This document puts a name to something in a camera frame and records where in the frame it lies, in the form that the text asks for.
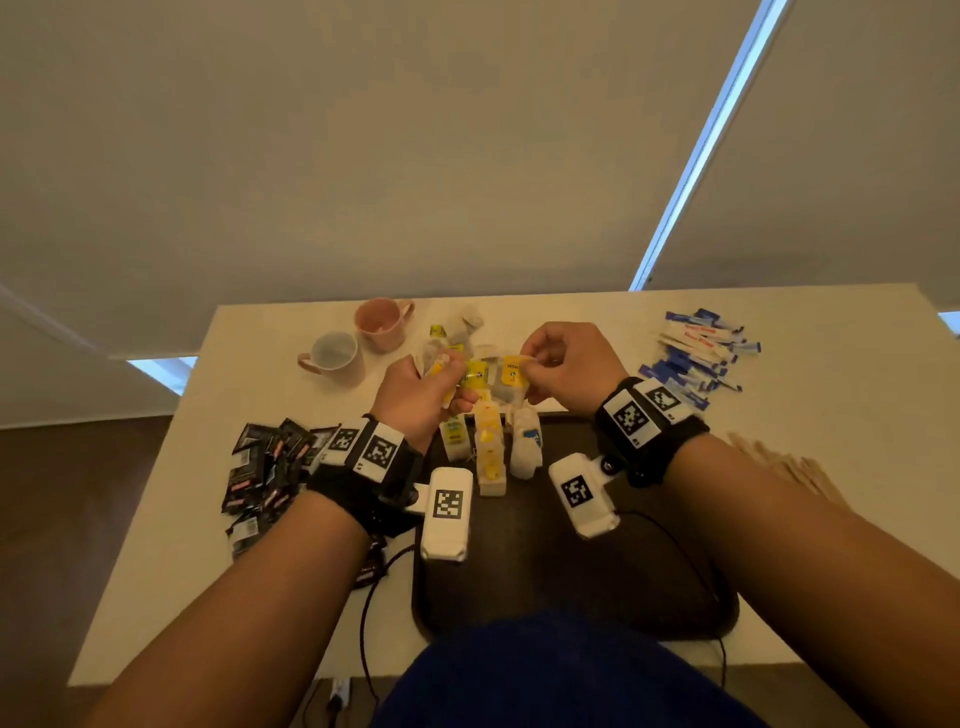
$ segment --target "pink mug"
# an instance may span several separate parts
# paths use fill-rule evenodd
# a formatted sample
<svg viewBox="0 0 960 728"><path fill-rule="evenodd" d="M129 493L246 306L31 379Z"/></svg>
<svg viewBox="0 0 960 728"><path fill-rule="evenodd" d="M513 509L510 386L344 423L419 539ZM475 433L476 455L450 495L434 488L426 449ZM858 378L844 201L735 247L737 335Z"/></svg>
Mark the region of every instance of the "pink mug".
<svg viewBox="0 0 960 728"><path fill-rule="evenodd" d="M367 373L356 336L346 331L325 333L314 342L310 353L297 357L297 363L307 372L324 375L342 387L355 387Z"/></svg>
<svg viewBox="0 0 960 728"><path fill-rule="evenodd" d="M392 352L406 339L413 312L414 302L408 299L370 299L357 308L353 324L375 352Z"/></svg>

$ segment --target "table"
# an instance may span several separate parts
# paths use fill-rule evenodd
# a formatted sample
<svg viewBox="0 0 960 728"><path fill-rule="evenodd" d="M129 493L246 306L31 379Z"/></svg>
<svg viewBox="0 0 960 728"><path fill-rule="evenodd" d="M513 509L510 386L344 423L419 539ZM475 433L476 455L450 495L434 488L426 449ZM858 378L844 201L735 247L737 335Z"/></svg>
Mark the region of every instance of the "table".
<svg viewBox="0 0 960 728"><path fill-rule="evenodd" d="M336 389L296 366L320 334L350 330L358 302L218 309L156 460L69 685L111 682L230 564L219 513L230 450L246 422L336 424L369 407L386 366L434 319L463 303L486 318L477 343L519 350L546 320L593 321L635 371L655 356L663 312L703 306L747 326L763 353L737 365L742 394L721 392L707 419L770 448L815 457L854 510L960 576L960 346L912 284L593 293L417 301L399 351L366 353L368 375ZM556 410L553 400L540 409ZM389 553L412 543L409 533ZM410 611L411 556L377 588L367 625L371 673L398 675L425 647ZM366 590L353 593L320 677L362 674ZM725 639L732 665L799 661L746 603ZM694 665L715 643L672 643Z"/></svg>

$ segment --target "dark floor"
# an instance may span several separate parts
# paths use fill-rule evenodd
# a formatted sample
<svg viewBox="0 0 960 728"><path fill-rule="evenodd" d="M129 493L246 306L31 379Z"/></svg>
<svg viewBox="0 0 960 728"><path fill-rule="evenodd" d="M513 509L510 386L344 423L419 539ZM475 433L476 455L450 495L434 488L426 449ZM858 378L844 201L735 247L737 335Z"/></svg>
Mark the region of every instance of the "dark floor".
<svg viewBox="0 0 960 728"><path fill-rule="evenodd" d="M66 680L169 424L148 418L0 431L4 726L75 725L102 691L68 690ZM381 697L393 683L374 681ZM862 725L803 665L735 667L728 690L775 728ZM298 714L293 725L326 726L328 698L324 681L306 721ZM372 707L363 680L353 680L337 725L363 728Z"/></svg>

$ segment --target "black wrist strap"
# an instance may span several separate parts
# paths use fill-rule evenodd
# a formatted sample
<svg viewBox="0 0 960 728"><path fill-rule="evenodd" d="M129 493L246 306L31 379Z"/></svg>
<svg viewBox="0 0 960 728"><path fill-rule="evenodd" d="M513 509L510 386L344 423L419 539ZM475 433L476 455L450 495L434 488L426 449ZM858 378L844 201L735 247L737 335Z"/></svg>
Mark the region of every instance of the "black wrist strap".
<svg viewBox="0 0 960 728"><path fill-rule="evenodd" d="M415 521L401 518L402 509L410 503L423 456L402 433L365 415L341 424L318 457L308 489L336 502L370 534L394 536L412 527Z"/></svg>
<svg viewBox="0 0 960 728"><path fill-rule="evenodd" d="M617 459L637 487L663 482L677 450L710 432L693 410L655 379L620 382L593 417L600 451Z"/></svg>

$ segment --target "black tray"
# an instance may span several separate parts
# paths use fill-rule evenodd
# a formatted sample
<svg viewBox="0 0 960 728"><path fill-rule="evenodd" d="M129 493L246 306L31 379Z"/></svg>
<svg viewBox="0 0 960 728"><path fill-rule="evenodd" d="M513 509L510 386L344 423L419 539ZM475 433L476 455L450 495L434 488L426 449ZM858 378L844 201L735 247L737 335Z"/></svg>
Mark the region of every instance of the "black tray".
<svg viewBox="0 0 960 728"><path fill-rule="evenodd" d="M607 492L617 509L636 509L669 530L712 593L670 539L645 519L624 515L614 531L590 541L577 535L547 467L571 452L595 457L596 437L581 417L543 414L540 422L544 466L536 475L526 481L509 477L505 497L474 492L464 563L420 559L418 527L413 613L423 636L432 640L551 608L620 622L656 640L708 640L730 632L739 615L736 592L662 488L631 488L621 475ZM437 437L426 454L422 482L434 468L448 465ZM453 465L469 465L475 473L474 463Z"/></svg>

